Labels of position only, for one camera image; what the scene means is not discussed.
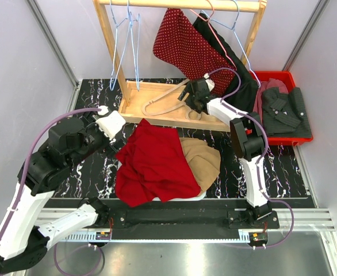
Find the red pleated skirt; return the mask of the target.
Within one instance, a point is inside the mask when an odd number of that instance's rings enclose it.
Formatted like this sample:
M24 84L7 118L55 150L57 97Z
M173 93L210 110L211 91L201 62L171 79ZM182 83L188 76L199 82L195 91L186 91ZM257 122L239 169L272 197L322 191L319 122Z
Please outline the red pleated skirt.
M117 198L136 207L155 198L167 202L193 198L201 189L185 159L176 129L150 124L142 119L116 154Z

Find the cream wooden hanger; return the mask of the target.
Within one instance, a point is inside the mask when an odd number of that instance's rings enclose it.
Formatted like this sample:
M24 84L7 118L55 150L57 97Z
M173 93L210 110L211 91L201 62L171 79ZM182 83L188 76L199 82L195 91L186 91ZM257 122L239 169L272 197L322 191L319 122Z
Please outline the cream wooden hanger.
M158 91L145 103L141 104L141 113L146 117L152 118L173 118L193 121L205 121L208 118L204 112L198 114L191 110L178 97L188 84L189 80L185 79L177 85L167 85L163 83L163 90Z

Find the red polka dot skirt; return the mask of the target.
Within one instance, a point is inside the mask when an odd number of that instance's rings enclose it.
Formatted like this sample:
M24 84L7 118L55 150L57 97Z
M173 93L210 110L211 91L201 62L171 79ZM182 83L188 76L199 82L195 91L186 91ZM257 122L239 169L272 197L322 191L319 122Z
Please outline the red polka dot skirt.
M190 80L210 75L212 93L225 94L235 77L235 66L226 61L194 28L180 9L167 9L156 35L153 54L177 67Z

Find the tan pleated skirt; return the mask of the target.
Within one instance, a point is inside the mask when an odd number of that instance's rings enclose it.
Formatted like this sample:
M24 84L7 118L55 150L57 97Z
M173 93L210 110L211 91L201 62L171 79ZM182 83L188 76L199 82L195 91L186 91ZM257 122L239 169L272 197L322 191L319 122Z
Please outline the tan pleated skirt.
M198 196L202 196L219 176L220 153L208 146L206 141L197 138L181 137L180 142L185 159L200 187Z

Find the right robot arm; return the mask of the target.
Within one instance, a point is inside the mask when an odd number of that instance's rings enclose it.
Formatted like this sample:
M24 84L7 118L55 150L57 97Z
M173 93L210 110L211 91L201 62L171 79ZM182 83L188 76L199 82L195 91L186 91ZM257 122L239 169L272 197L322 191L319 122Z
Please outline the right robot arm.
M181 103L198 114L214 116L229 126L231 147L243 166L247 189L248 207L241 213L239 221L253 228L265 227L272 207L263 172L268 140L259 114L242 111L212 95L214 82L209 78L186 79L178 86L183 87L178 96Z

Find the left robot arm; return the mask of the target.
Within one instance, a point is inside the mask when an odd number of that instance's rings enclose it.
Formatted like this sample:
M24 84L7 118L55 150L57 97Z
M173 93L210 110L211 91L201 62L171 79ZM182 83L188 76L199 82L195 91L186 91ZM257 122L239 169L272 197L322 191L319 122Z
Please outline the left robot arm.
M37 225L36 220L82 161L96 152L113 156L125 145L125 123L119 112L100 106L68 112L44 127L41 134L48 137L31 145L0 224L0 275L32 268L50 248L82 228L112 226L110 208L97 198L51 223Z

